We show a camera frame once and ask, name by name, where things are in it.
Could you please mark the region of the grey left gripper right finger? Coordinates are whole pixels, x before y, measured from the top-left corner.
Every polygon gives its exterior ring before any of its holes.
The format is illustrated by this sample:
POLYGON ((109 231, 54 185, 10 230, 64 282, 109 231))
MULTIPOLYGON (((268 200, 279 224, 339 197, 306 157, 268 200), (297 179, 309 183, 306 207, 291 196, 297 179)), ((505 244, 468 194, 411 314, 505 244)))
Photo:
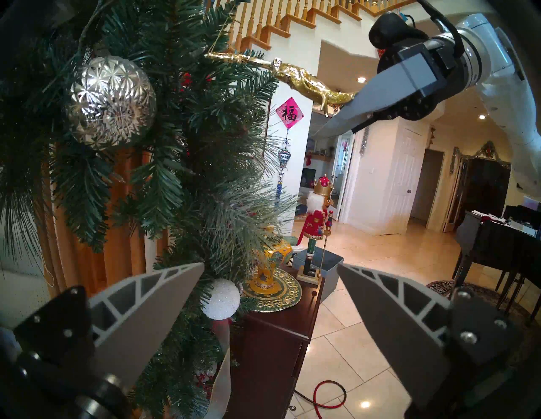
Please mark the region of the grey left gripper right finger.
POLYGON ((339 264, 337 272, 408 409, 471 409, 506 380, 521 330, 474 292, 459 287, 448 299, 382 271, 339 264))

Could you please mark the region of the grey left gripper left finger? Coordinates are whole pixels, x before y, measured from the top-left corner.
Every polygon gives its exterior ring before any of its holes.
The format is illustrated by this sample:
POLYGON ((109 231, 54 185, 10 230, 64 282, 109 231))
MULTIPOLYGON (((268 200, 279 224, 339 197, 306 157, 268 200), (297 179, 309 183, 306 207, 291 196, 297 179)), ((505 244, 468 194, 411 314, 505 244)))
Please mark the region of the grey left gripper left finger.
POLYGON ((191 263, 121 280, 88 297, 73 286, 14 329, 24 351, 76 376, 132 386, 169 334, 204 272, 191 263))

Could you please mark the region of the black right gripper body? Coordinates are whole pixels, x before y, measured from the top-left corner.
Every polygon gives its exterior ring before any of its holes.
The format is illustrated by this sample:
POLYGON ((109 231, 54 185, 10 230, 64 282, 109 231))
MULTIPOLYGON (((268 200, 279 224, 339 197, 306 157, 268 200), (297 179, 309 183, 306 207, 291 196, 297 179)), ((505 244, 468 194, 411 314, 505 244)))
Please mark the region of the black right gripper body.
POLYGON ((377 73, 399 62, 406 52, 429 52, 447 80, 447 87, 426 98, 407 99, 400 105, 400 116, 405 120, 418 121, 433 111, 438 104, 460 93, 466 87, 466 60, 454 57, 454 42, 449 39, 404 39, 385 48, 380 54, 377 73))

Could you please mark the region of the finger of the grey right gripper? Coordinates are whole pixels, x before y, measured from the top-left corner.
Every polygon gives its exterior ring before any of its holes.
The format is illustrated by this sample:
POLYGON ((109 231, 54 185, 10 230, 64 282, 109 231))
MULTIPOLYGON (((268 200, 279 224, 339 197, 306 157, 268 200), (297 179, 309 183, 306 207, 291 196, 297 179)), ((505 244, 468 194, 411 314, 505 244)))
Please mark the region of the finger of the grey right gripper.
POLYGON ((391 105, 404 106, 407 99, 423 99, 445 87, 447 80, 429 52, 406 52, 397 64, 373 77, 315 137, 335 137, 351 131, 355 108, 370 112, 391 105))
POLYGON ((357 133, 377 121, 393 120, 397 118, 400 116, 400 105, 391 105, 370 112, 361 112, 355 108, 354 113, 356 115, 354 116, 355 125, 351 128, 351 131, 357 133))

